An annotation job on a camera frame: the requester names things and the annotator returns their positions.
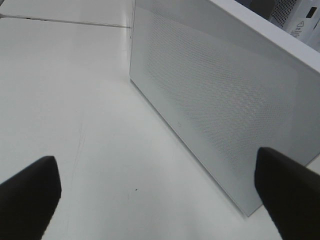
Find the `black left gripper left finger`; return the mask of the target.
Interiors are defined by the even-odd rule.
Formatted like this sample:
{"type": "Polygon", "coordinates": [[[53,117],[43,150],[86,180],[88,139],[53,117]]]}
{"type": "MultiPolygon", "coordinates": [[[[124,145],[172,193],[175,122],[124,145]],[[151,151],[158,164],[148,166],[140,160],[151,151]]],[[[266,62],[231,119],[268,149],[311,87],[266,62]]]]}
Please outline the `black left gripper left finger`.
{"type": "Polygon", "coordinates": [[[42,239],[62,195],[58,164],[44,156],[0,185],[0,238],[42,239]]]}

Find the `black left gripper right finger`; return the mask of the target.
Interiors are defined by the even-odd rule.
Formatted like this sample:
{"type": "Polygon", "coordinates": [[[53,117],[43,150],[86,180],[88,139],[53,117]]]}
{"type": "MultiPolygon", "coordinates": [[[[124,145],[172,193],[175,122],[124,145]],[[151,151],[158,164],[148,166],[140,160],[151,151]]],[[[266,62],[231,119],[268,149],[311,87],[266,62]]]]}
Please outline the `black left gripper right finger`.
{"type": "Polygon", "coordinates": [[[320,176],[270,147],[257,151],[255,189],[284,240],[320,238],[320,176]]]}

